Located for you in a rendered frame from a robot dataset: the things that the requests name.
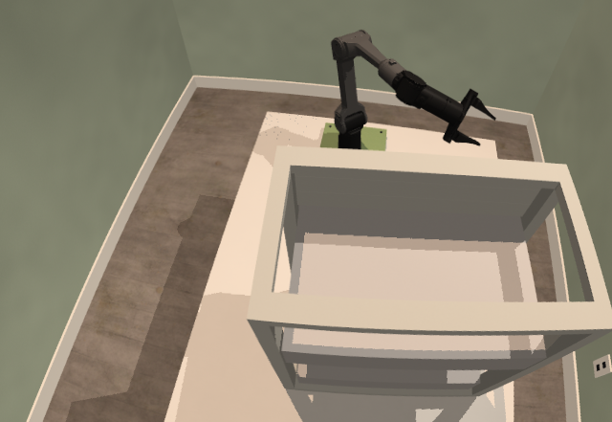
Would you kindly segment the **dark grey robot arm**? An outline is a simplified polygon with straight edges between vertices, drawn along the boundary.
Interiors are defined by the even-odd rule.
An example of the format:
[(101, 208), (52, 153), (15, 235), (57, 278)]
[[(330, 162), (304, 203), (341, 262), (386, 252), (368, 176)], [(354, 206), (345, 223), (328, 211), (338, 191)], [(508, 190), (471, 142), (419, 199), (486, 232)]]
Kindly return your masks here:
[(387, 59), (372, 44), (371, 36), (365, 30), (335, 37), (331, 46), (333, 60), (337, 61), (341, 97), (334, 119), (340, 135), (338, 148), (361, 149), (361, 129), (367, 124), (364, 106), (358, 102), (357, 96), (354, 67), (356, 56), (363, 57), (378, 68), (379, 76), (395, 90), (397, 99), (404, 104), (423, 108), (437, 117), (446, 107), (447, 95), (426, 85), (420, 77), (407, 71), (395, 59)]

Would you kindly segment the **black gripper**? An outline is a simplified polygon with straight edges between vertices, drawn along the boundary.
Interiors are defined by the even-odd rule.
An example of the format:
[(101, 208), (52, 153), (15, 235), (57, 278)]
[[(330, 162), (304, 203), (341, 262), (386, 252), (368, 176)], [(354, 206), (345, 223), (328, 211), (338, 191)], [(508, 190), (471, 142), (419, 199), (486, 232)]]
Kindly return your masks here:
[[(451, 143), (451, 141), (455, 141), (456, 143), (467, 143), (467, 144), (476, 144), (480, 146), (480, 143), (475, 139), (472, 139), (465, 134), (458, 131), (458, 127), (462, 120), (465, 118), (470, 106), (478, 109), (479, 111), (485, 113), (493, 120), (496, 119), (488, 109), (485, 107), (483, 102), (477, 98), (478, 93), (472, 89), (469, 89), (466, 96), (463, 98), (461, 102), (458, 102), (450, 97), (448, 97), (448, 102), (443, 112), (438, 116), (440, 119), (450, 122), (448, 124), (448, 128), (443, 136), (443, 140), (447, 143)], [(467, 110), (467, 112), (466, 112)], [(466, 114), (465, 114), (466, 113)], [(465, 114), (465, 115), (464, 115)], [(459, 125), (458, 125), (459, 123)]]

